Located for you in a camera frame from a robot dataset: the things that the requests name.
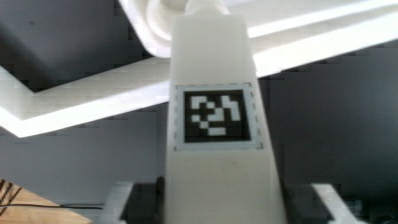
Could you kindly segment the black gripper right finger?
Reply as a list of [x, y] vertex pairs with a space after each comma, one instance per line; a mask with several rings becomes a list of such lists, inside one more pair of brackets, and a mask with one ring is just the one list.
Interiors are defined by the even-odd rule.
[[285, 205], [288, 224], [368, 224], [327, 183], [287, 184]]

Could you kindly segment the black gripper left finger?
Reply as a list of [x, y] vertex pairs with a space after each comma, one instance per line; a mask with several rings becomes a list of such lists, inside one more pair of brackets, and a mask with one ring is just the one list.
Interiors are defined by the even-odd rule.
[[166, 179], [153, 183], [118, 182], [96, 224], [164, 224]]

